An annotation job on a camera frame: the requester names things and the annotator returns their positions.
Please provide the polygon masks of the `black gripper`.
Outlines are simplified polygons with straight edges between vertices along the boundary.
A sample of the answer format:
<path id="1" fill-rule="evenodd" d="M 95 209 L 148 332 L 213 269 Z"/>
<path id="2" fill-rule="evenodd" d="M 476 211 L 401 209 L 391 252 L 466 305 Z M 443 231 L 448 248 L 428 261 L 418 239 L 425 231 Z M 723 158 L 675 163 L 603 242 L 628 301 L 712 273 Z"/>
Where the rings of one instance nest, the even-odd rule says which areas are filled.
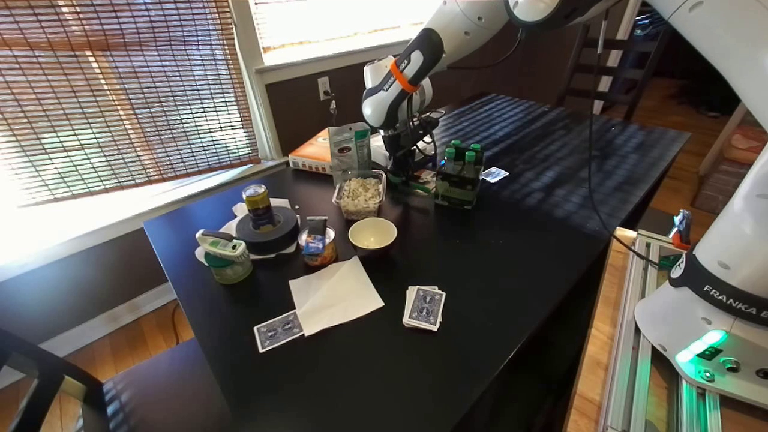
<path id="1" fill-rule="evenodd" d="M 412 173 L 422 167 L 418 144 L 436 131 L 440 120 L 435 116 L 418 116 L 398 125 L 397 131 L 383 133 L 383 150 L 389 153 L 391 173 Z"/>

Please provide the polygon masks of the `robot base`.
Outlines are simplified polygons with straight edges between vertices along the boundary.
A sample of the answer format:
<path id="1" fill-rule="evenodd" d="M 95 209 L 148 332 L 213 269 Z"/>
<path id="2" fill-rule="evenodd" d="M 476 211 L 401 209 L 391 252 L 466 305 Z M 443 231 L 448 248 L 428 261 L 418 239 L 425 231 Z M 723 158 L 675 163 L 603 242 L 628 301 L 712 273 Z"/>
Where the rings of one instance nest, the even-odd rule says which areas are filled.
<path id="1" fill-rule="evenodd" d="M 768 127 L 768 0 L 649 2 Z M 682 380 L 768 407 L 768 150 L 633 317 Z"/>

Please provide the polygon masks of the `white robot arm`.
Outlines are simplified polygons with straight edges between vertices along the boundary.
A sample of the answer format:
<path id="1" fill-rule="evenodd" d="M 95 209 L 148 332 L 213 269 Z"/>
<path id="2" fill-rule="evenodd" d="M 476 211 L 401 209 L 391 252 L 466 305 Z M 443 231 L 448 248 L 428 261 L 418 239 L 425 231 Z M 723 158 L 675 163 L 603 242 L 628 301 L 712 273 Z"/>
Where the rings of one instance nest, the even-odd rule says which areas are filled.
<path id="1" fill-rule="evenodd" d="M 583 24 L 617 0 L 442 0 L 410 43 L 362 69 L 362 120 L 383 134 L 394 173 L 416 163 L 425 137 L 418 114 L 430 103 L 435 72 L 482 49 L 506 24 L 519 35 Z"/>

